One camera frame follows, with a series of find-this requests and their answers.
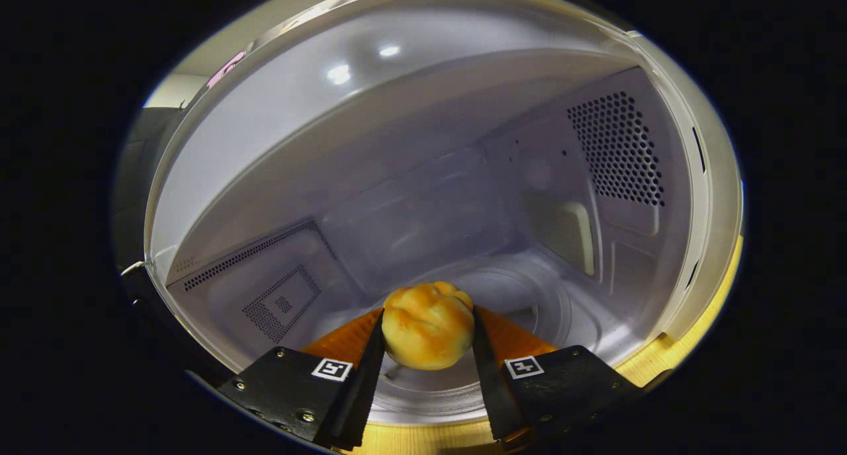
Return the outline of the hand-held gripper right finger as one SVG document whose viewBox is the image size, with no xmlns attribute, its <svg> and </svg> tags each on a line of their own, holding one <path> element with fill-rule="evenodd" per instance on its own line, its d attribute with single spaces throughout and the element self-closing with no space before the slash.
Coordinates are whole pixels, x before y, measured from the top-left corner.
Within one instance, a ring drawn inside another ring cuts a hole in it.
<svg viewBox="0 0 847 455">
<path fill-rule="evenodd" d="M 492 310 L 472 313 L 479 386 L 506 451 L 550 445 L 644 394 L 586 347 L 557 349 Z"/>
</svg>

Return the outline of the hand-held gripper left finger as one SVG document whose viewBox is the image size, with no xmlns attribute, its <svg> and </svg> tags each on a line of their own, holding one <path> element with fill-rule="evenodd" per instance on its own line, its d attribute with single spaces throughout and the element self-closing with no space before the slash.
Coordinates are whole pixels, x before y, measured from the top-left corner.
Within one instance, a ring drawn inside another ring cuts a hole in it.
<svg viewBox="0 0 847 455">
<path fill-rule="evenodd" d="M 297 442 L 361 446 L 383 364 L 382 308 L 302 350 L 273 347 L 217 390 L 238 409 Z"/>
</svg>

